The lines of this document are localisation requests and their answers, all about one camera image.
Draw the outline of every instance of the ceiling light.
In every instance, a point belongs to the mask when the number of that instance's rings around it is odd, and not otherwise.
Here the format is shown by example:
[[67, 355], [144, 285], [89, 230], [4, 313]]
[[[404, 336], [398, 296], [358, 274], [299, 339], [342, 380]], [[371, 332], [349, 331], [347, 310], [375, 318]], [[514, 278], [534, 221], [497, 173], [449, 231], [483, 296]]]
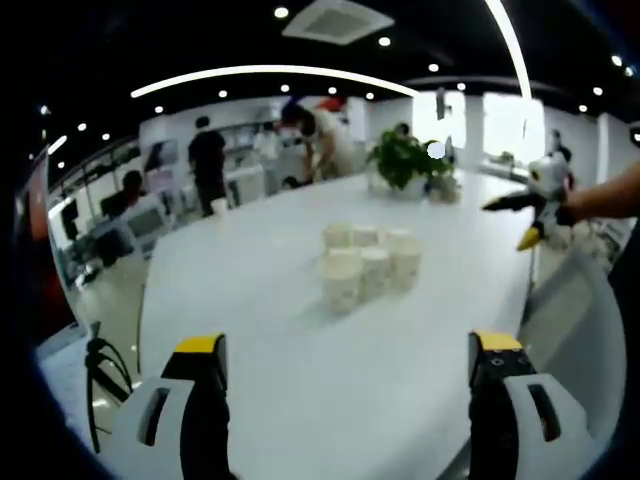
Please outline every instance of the ceiling light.
[[509, 15], [504, 8], [504, 5], [500, 0], [484, 0], [493, 15], [494, 20], [498, 24], [500, 33], [504, 38], [507, 48], [509, 49], [509, 55], [511, 55], [511, 61], [516, 70], [516, 76], [518, 77], [518, 83], [520, 84], [520, 93], [525, 100], [531, 100], [531, 83], [529, 82], [529, 74], [527, 73], [527, 66], [524, 63], [524, 57], [522, 56], [522, 49], [518, 42], [518, 37], [513, 29]]
[[276, 18], [287, 18], [289, 16], [289, 10], [285, 7], [278, 7], [273, 11], [273, 16]]
[[417, 97], [420, 92], [413, 88], [405, 87], [398, 83], [388, 82], [368, 75], [359, 73], [346, 72], [344, 70], [334, 70], [332, 68], [306, 67], [301, 65], [242, 65], [238, 67], [222, 67], [211, 70], [202, 70], [200, 72], [186, 73], [177, 77], [167, 78], [156, 83], [152, 83], [142, 88], [138, 88], [131, 92], [131, 98], [138, 98], [148, 93], [157, 92], [163, 88], [180, 85], [194, 80], [202, 80], [204, 78], [226, 77], [229, 75], [244, 75], [248, 73], [296, 73], [304, 75], [318, 75], [321, 77], [340, 78], [343, 80], [351, 80], [354, 82], [366, 83], [374, 87], [386, 88], [394, 92], [402, 93], [410, 97]]
[[58, 140], [53, 142], [53, 144], [47, 149], [47, 153], [49, 155], [53, 155], [55, 151], [58, 150], [62, 145], [64, 145], [64, 142], [66, 141], [67, 141], [67, 136], [66, 135], [61, 136]]

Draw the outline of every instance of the black cable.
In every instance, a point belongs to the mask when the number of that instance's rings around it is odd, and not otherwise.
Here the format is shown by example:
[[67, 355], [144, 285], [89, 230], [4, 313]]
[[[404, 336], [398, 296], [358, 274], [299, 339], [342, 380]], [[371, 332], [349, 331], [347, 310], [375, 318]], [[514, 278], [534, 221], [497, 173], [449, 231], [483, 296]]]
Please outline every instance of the black cable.
[[126, 377], [124, 372], [122, 371], [120, 366], [116, 362], [114, 362], [113, 359], [108, 355], [98, 352], [98, 353], [95, 353], [94, 356], [95, 356], [94, 357], [95, 364], [92, 365], [92, 367], [94, 368], [94, 373], [93, 373], [94, 379], [98, 383], [102, 384], [104, 387], [113, 388], [114, 390], [112, 391], [112, 393], [114, 393], [114, 395], [116, 395], [117, 393], [116, 396], [118, 398], [122, 397], [121, 401], [124, 402], [127, 399], [127, 397], [131, 395], [131, 393], [133, 392], [133, 389], [129, 390], [128, 392], [125, 389], [123, 389], [120, 385], [114, 382], [113, 379], [104, 372], [104, 370], [100, 368], [100, 364], [105, 360], [112, 362], [114, 368], [118, 370], [118, 372], [120, 373], [120, 375], [122, 376], [123, 380], [126, 383]]
[[91, 375], [90, 357], [87, 355], [85, 366], [87, 367], [87, 403], [89, 413], [89, 430], [91, 432], [91, 443], [96, 453], [100, 453], [100, 441], [98, 440], [98, 431], [96, 430], [96, 417], [93, 412], [93, 377]]
[[100, 383], [98, 383], [98, 386], [100, 387], [100, 390], [102, 390], [102, 393], [107, 395], [114, 404], [118, 405], [118, 407], [122, 405], [122, 402], [120, 401], [120, 399], [118, 399], [113, 393], [111, 393], [108, 388], [105, 388]]
[[125, 381], [127, 382], [128, 386], [129, 386], [129, 391], [133, 392], [133, 386], [132, 386], [132, 382], [131, 382], [131, 375], [129, 374], [129, 369], [127, 368], [127, 364], [125, 363], [124, 359], [120, 355], [120, 352], [118, 352], [118, 350], [116, 350], [116, 347], [111, 345], [106, 340], [104, 340], [104, 343], [109, 349], [111, 349], [111, 351], [113, 351], [113, 353], [115, 353], [116, 357], [118, 357], [118, 360], [122, 364], [122, 368], [124, 369], [124, 372], [126, 373]]
[[133, 386], [132, 386], [132, 382], [131, 382], [131, 375], [129, 374], [129, 370], [127, 369], [127, 365], [126, 365], [124, 359], [122, 358], [122, 356], [120, 355], [120, 353], [118, 352], [118, 350], [113, 345], [111, 345], [109, 342], [107, 342], [103, 338], [94, 338], [91, 342], [89, 342], [89, 353], [90, 354], [103, 355], [100, 352], [100, 350], [102, 350], [105, 347], [108, 347], [109, 349], [111, 349], [113, 351], [113, 353], [115, 353], [115, 355], [118, 358], [118, 360], [120, 361], [120, 363], [122, 365], [122, 368], [119, 369], [120, 370], [120, 374], [122, 375], [122, 378], [125, 380], [125, 382], [128, 384], [129, 391], [132, 392], [133, 391]]

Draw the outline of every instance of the plant pot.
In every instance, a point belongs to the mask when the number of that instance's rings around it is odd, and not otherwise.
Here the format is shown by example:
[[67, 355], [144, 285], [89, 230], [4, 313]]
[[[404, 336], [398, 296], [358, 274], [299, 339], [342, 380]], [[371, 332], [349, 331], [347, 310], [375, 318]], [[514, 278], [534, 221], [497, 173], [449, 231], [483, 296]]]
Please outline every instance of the plant pot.
[[432, 200], [455, 202], [458, 198], [458, 183], [453, 175], [431, 177], [429, 179], [429, 187]]
[[409, 183], [402, 189], [394, 189], [393, 194], [395, 197], [402, 200], [421, 200], [424, 198], [424, 186], [426, 179], [424, 177], [415, 176]]

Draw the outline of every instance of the white paper cup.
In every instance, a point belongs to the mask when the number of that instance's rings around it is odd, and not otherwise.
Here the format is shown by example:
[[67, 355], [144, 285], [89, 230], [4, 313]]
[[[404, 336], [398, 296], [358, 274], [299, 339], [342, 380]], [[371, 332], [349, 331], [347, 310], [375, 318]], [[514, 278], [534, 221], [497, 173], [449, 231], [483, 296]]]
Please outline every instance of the white paper cup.
[[353, 245], [356, 247], [372, 247], [378, 245], [378, 229], [370, 225], [353, 227]]
[[330, 223], [322, 231], [325, 251], [332, 248], [349, 248], [351, 246], [351, 225], [348, 223]]
[[363, 300], [371, 300], [382, 295], [389, 286], [391, 277], [391, 256], [380, 247], [362, 249], [362, 289]]
[[409, 230], [391, 228], [389, 230], [385, 230], [384, 232], [384, 244], [387, 248], [390, 248], [394, 242], [398, 240], [405, 240], [410, 237], [411, 232]]
[[226, 198], [216, 198], [211, 202], [211, 208], [213, 209], [214, 215], [224, 217], [229, 211], [229, 204]]
[[346, 314], [360, 303], [362, 258], [348, 250], [331, 250], [320, 260], [323, 295], [327, 309]]
[[390, 246], [391, 284], [398, 290], [413, 288], [418, 279], [422, 245], [413, 237], [398, 239]]

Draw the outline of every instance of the office desk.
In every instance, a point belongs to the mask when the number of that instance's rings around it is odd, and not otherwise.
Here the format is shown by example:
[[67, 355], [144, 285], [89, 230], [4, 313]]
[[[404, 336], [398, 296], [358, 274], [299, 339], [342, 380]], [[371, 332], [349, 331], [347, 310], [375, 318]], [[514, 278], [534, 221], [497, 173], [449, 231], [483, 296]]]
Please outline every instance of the office desk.
[[[141, 318], [143, 377], [185, 337], [228, 335], [229, 461], [241, 478], [430, 479], [469, 436], [468, 338], [517, 333], [531, 212], [480, 207], [514, 185], [461, 173], [461, 201], [372, 196], [364, 176], [281, 193], [162, 238]], [[320, 303], [331, 221], [407, 228], [416, 288], [348, 317]]]

